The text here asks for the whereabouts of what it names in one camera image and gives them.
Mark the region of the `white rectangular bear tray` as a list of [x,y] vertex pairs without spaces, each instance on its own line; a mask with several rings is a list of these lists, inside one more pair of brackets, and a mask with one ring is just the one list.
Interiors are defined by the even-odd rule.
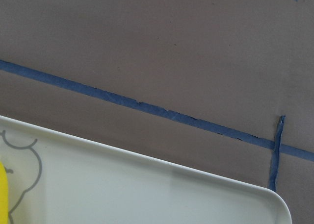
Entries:
[[273,191],[0,119],[11,224],[289,224]]

